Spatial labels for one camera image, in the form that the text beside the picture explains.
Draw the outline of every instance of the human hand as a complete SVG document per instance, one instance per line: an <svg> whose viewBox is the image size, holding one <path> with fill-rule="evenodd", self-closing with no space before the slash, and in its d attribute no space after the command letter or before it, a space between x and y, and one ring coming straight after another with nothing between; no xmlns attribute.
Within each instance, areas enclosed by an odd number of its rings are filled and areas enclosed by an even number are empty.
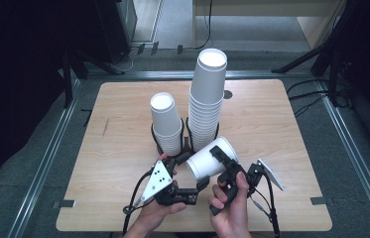
<svg viewBox="0 0 370 238"><path fill-rule="evenodd" d="M228 207L224 208L227 196L224 190L226 183L218 182L212 186L214 195L208 198L209 204L223 209L220 213L213 216L210 213L210 221L218 237L251 237L247 225L247 191L249 184L242 172L236 176L238 187L237 195Z"/></svg>
<svg viewBox="0 0 370 238"><path fill-rule="evenodd" d="M162 154L158 157L157 161L163 160L167 157L167 154ZM175 203L170 206L160 205L156 200L149 200L144 203L138 218L135 220L131 228L125 234L127 237L149 237L151 233L157 229L163 222L167 215L175 214L186 208L183 202Z"/></svg>

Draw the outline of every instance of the wooden tabletop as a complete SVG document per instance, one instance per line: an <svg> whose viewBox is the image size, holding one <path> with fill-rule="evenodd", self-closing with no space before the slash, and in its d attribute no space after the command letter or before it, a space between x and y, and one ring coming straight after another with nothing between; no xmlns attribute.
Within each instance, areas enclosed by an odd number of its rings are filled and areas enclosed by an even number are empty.
<svg viewBox="0 0 370 238"><path fill-rule="evenodd" d="M138 179L158 157L151 135L151 97L162 91L175 99L182 118L187 117L190 81L108 82L98 93L88 127L64 199L74 207L61 208L60 231L121 231ZM312 205L311 197L322 197L284 85L277 79L227 80L218 136L225 137L236 151L239 163L248 170L258 159L274 170L284 191L274 187L275 205L282 231L326 231L332 226L326 205ZM194 188L195 180L185 165L176 168L179 187ZM212 231L207 197L210 185L197 205L170 215L158 231ZM137 197L146 185L142 183ZM263 178L258 189L269 199ZM254 199L267 205L261 196ZM266 215L248 199L249 229L272 231ZM139 210L131 217L136 219Z"/></svg>

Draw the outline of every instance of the gray floor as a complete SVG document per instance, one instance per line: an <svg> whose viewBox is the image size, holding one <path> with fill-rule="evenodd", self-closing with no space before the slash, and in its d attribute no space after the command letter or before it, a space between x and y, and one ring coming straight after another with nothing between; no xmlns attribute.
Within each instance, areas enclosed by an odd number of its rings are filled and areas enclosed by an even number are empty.
<svg viewBox="0 0 370 238"><path fill-rule="evenodd" d="M208 37L208 17L196 17L196 47ZM160 49L192 48L192 1L163 1L154 42ZM207 47L224 51L305 52L310 48L296 17L211 17Z"/></svg>
<svg viewBox="0 0 370 238"><path fill-rule="evenodd" d="M161 30L158 31L156 36L160 37L160 45L163 43L161 32ZM170 33L172 37L177 34L177 32ZM274 46L278 42L274 39L279 39L281 33L276 34L275 37L268 34L264 37L265 44L268 45L267 43L270 42L270 48L273 50L277 49ZM301 38L300 32L296 35L298 35L298 39ZM213 40L214 46L219 46L219 40ZM172 48L175 48L178 42L181 41L179 37L174 39L171 43ZM289 40L283 41L285 44L290 44ZM227 69L230 71L254 70L253 74L256 74L257 77L268 76L281 79L286 88L296 82L310 79L307 75L314 59L300 65L288 75L268 73L271 68L279 67L301 56L308 51L307 49L298 49L294 46L291 47L292 51L269 51L266 50L267 47L259 47L256 48L256 51L252 51L253 48L250 48L250 51L240 51L241 49L233 50L234 45L227 46L229 48L224 46L224 49L221 49L227 53ZM92 109L99 86L105 81L136 80L143 75L142 72L148 71L152 71L153 74L147 73L147 75L152 75L147 80L156 80L158 77L169 79L164 76L165 74L160 74L160 71L167 71L172 77L176 75L175 72L191 74L197 54L198 51L185 50L181 55L178 55L175 50L163 49L158 50L153 56L151 50L145 50L140 55L133 53L131 54L133 67L121 76L109 75L92 65L89 66L90 78L80 82L81 88L76 96L77 101L72 116L64 131L61 144L50 166L49 175L32 210L31 217L26 223L25 230L21 232L22 237L109 237L109 233L106 232L59 232L56 229L59 210L54 209L53 205L55 201L62 200L64 197L86 129L84 123L88 117L88 112L81 109ZM131 65L129 59L125 58L116 66L129 68ZM295 88L291 95L314 90L317 90L316 85L308 83ZM315 99L316 97L312 96L291 101L292 107L294 111L297 111ZM62 116L62 107L63 95L55 102L36 129L28 145L10 158L0 169L0 237L7 237L10 234L22 201ZM370 137L368 137L352 110L346 108L340 109L340 112L370 169ZM328 210L333 226L328 232L285 232L286 237L370 237L369 197L341 143L323 102L319 101L319 103L311 106L306 113L297 118L297 121L322 193L324 197L332 201L328 205Z"/></svg>

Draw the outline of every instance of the finger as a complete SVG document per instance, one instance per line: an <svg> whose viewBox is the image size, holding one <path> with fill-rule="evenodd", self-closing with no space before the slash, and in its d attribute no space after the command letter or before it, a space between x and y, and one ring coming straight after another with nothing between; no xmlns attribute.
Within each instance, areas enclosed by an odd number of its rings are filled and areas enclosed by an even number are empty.
<svg viewBox="0 0 370 238"><path fill-rule="evenodd" d="M219 179L216 181L216 183L218 183L218 185L219 186L221 186L221 187L226 187L226 186L228 186L228 184L227 184L227 181L223 181L223 182L221 182L221 181L219 181Z"/></svg>
<svg viewBox="0 0 370 238"><path fill-rule="evenodd" d="M223 203L227 201L227 195L222 190L222 188L219 187L217 184L214 184L212 186L212 191L213 191L213 194L215 195L215 197L218 198L219 201L221 201Z"/></svg>
<svg viewBox="0 0 370 238"><path fill-rule="evenodd" d="M211 195L211 196L208 197L208 202L209 202L209 204L215 206L218 209L224 208L224 203L221 202L218 198L216 198L213 195Z"/></svg>
<svg viewBox="0 0 370 238"><path fill-rule="evenodd" d="M166 159L168 157L167 153L162 153L158 158L157 161L161 161L163 159Z"/></svg>

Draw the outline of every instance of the tall cup stack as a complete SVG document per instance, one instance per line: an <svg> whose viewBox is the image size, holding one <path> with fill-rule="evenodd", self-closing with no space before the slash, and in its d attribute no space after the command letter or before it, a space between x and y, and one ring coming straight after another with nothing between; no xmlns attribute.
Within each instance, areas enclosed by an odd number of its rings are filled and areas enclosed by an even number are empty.
<svg viewBox="0 0 370 238"><path fill-rule="evenodd" d="M218 49L200 52L189 89L188 129L197 152L215 139L224 96L227 55Z"/></svg>
<svg viewBox="0 0 370 238"><path fill-rule="evenodd" d="M164 153L176 156L182 151L183 123L175 100L167 92L160 92L151 98L154 136Z"/></svg>

